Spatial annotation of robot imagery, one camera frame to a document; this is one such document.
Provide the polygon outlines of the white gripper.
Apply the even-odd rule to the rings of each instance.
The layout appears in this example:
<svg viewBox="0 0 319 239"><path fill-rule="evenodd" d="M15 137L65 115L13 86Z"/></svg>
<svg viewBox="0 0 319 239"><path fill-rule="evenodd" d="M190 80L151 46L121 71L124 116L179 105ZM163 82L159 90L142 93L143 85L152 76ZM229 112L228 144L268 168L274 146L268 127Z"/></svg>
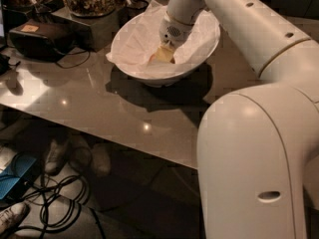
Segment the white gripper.
<svg viewBox="0 0 319 239"><path fill-rule="evenodd" d="M159 53L159 61L175 63L174 49L182 46L193 28L192 23L183 23L174 19L168 12L164 13L159 26L159 39L162 46L156 52Z"/></svg>

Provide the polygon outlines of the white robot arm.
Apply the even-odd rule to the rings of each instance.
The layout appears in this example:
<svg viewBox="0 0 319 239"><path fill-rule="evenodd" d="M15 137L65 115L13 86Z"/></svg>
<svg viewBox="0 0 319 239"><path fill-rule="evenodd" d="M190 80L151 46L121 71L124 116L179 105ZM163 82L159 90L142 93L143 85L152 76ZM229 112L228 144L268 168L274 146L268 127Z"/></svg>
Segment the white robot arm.
<svg viewBox="0 0 319 239"><path fill-rule="evenodd" d="M179 46L210 9L260 79L205 112L197 169L206 239L307 239L303 175L318 153L319 45L260 0L169 0Z"/></svg>

